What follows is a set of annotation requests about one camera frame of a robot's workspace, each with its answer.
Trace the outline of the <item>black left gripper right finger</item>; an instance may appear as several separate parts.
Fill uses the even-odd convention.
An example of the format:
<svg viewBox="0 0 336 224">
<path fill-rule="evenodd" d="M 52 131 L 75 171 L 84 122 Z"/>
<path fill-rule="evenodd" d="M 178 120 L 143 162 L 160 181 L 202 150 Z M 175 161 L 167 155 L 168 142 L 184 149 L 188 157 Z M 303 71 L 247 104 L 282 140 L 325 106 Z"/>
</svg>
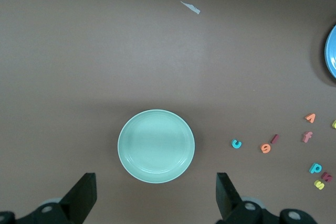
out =
<svg viewBox="0 0 336 224">
<path fill-rule="evenodd" d="M 316 223 L 298 209 L 283 209 L 276 216 L 251 200 L 242 200 L 227 173 L 216 175 L 216 202 L 222 217 L 218 223 Z"/>
</svg>

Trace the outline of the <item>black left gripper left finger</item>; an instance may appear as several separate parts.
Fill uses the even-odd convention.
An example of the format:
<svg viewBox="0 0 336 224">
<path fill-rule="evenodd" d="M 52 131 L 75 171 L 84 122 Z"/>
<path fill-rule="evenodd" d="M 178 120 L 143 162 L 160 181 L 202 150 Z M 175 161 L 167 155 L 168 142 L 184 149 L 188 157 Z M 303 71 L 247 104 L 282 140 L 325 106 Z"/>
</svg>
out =
<svg viewBox="0 0 336 224">
<path fill-rule="evenodd" d="M 19 219 L 11 211 L 2 211 L 1 223 L 84 223 L 96 201 L 96 174 L 85 173 L 59 202 L 43 204 Z"/>
</svg>

